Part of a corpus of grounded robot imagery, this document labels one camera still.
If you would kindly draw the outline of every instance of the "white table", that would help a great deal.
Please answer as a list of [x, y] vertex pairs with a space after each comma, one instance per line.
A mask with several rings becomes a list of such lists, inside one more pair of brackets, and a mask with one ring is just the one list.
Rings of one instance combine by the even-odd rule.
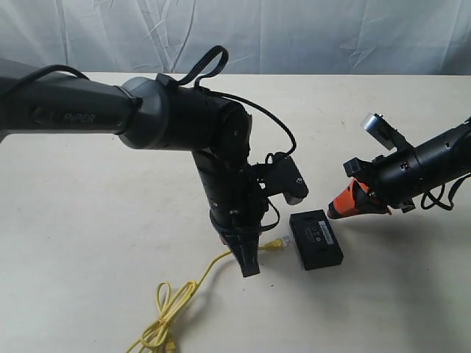
[[[132, 76], [91, 74], [108, 84]], [[471, 113], [470, 77], [205, 84], [268, 108], [297, 137], [311, 193], [296, 207], [274, 199], [282, 221], [262, 243], [289, 234], [290, 213], [326, 209], [348, 183], [343, 162], [387, 153], [359, 126], [368, 112], [413, 144]], [[288, 147], [267, 117], [254, 118], [251, 161]], [[1, 352], [122, 352], [155, 319], [157, 284], [199, 278], [224, 250], [189, 153], [133, 151], [109, 135], [15, 135], [0, 163]], [[294, 244], [261, 254], [261, 274], [248, 279], [227, 259], [175, 327], [181, 352], [471, 352], [470, 211], [465, 183], [451, 213], [333, 221], [345, 255], [335, 268], [303, 271]]]

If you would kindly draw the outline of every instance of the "black electronic device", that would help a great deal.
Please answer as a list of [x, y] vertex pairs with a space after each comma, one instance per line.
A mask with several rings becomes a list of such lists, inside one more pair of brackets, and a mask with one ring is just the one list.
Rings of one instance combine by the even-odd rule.
[[294, 213], [289, 224], [305, 270], [341, 264], [344, 254], [323, 210]]

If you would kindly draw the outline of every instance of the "white label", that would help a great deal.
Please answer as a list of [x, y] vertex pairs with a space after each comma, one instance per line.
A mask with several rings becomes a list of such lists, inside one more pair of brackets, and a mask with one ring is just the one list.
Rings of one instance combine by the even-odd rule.
[[324, 234], [325, 241], [327, 241], [327, 244], [332, 245], [333, 244], [333, 239], [332, 239], [332, 235], [329, 232], [327, 224], [325, 223], [325, 221], [320, 221], [319, 225], [322, 229], [322, 233]]

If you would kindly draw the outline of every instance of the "white backdrop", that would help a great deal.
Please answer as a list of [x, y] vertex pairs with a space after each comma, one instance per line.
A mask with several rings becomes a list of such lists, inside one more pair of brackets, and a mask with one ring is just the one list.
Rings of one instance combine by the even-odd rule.
[[471, 74], [467, 0], [0, 0], [0, 57], [83, 71]]

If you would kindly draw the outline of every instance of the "robotic arm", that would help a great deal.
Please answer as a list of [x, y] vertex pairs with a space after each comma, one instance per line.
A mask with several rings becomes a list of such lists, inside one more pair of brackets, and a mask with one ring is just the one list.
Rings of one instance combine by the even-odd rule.
[[[346, 162], [344, 169], [353, 180], [329, 204], [329, 217], [391, 213], [389, 207], [406, 213], [415, 208], [412, 198], [421, 194], [423, 209], [437, 205], [451, 211], [456, 191], [471, 177], [470, 119], [413, 147], [382, 115], [369, 114], [362, 123], [363, 128], [384, 147], [397, 151], [387, 157], [376, 157], [372, 162], [358, 158]], [[448, 193], [450, 204], [444, 204], [440, 200], [445, 193], [445, 183], [454, 179], [457, 180]], [[435, 197], [431, 190], [440, 185], [439, 196]], [[425, 204], [427, 199], [431, 200], [428, 205]]]
[[[219, 54], [219, 64], [196, 78]], [[158, 74], [155, 80], [136, 77], [120, 87], [92, 82], [68, 66], [38, 70], [0, 60], [0, 141], [15, 133], [110, 133], [133, 149], [191, 151], [212, 224], [243, 276], [258, 274], [258, 238], [277, 224], [261, 226], [271, 205], [268, 198], [283, 193], [296, 204], [308, 189], [289, 156], [296, 148], [294, 137], [281, 121], [250, 101], [199, 85], [202, 78], [217, 75], [227, 59], [226, 49], [216, 46], [180, 81]], [[193, 88], [182, 87], [195, 78]], [[252, 117], [236, 100], [275, 120], [293, 147], [270, 154], [271, 163], [250, 165]]]

